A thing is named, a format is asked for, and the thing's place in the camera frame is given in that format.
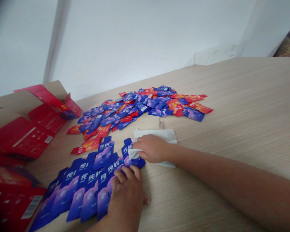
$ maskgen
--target red box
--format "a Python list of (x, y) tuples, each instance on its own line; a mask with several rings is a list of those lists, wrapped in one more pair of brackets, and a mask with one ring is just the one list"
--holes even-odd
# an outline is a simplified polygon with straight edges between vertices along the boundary
[(0, 97), (0, 103), (26, 119), (57, 133), (66, 120), (28, 90)]
[(66, 120), (76, 119), (81, 115), (81, 108), (71, 99), (71, 94), (66, 92), (60, 81), (34, 85), (14, 92), (22, 90), (29, 90)]
[(24, 169), (0, 166), (0, 229), (25, 231), (45, 192)]
[(11, 166), (16, 168), (23, 168), (26, 166), (26, 162), (17, 159), (12, 159), (7, 156), (0, 155), (0, 166)]
[(55, 133), (0, 103), (0, 154), (25, 162), (37, 159)]

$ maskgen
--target finger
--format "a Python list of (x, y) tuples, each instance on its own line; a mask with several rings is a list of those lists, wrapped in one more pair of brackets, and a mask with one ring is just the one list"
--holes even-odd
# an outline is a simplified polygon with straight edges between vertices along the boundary
[(119, 171), (114, 171), (114, 175), (118, 178), (118, 180), (121, 184), (127, 180), (126, 177), (124, 176), (124, 174), (122, 174)]
[(141, 149), (142, 142), (134, 142), (132, 148), (133, 149)]
[(132, 173), (130, 168), (123, 166), (121, 170), (126, 174), (127, 179), (134, 179), (135, 175)]
[(134, 166), (134, 165), (130, 165), (130, 169), (134, 172), (134, 175), (135, 175), (136, 179), (138, 181), (141, 181), (142, 182), (142, 173), (141, 173), (141, 170), (138, 167)]
[(142, 159), (144, 159), (144, 160), (147, 159), (147, 154), (146, 154), (145, 152), (143, 152), (143, 151), (138, 151), (138, 154), (140, 155), (140, 157), (141, 157)]
[(117, 185), (119, 185), (119, 184), (120, 184), (119, 179), (117, 177), (113, 178), (113, 180), (112, 180), (112, 185), (113, 185), (112, 195), (116, 191)]
[(143, 204), (150, 205), (150, 198), (146, 193), (143, 193)]

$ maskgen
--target white cloth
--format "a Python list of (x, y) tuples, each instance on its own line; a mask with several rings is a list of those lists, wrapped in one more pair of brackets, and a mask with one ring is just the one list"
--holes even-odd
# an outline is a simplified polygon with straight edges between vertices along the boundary
[[(136, 129), (134, 131), (134, 140), (133, 141), (137, 142), (138, 137), (142, 137), (143, 135), (149, 135), (149, 134), (159, 136), (159, 137), (163, 138), (168, 143), (177, 144), (176, 136), (175, 136), (173, 129), (169, 129), (169, 130), (139, 130), (139, 129)], [(129, 158), (136, 159), (137, 157), (139, 157), (140, 155), (138, 154), (138, 151), (142, 151), (142, 150), (133, 149), (133, 148), (128, 149)], [(175, 164), (167, 162), (167, 161), (164, 161), (164, 162), (159, 163), (159, 164), (164, 165), (164, 166), (168, 166), (168, 167), (174, 167), (174, 168), (176, 167)]]

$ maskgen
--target barcode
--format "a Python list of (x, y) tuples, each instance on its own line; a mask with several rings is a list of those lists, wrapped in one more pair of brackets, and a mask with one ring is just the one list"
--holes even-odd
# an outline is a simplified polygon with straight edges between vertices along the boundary
[(31, 218), (43, 196), (34, 196), (21, 219)]
[(44, 142), (50, 143), (52, 139), (53, 139), (53, 137), (49, 135)]

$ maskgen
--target open cardboard box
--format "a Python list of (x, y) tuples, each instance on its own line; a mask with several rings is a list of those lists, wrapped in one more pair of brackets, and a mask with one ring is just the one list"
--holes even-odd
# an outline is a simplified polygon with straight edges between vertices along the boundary
[(14, 92), (22, 90), (30, 91), (66, 120), (76, 119), (81, 115), (81, 108), (71, 99), (71, 94), (66, 92), (60, 81), (34, 85)]
[(0, 154), (25, 162), (37, 159), (55, 136), (0, 102)]
[(2, 96), (0, 97), (0, 103), (53, 133), (57, 133), (66, 122), (48, 104), (40, 101), (28, 90)]

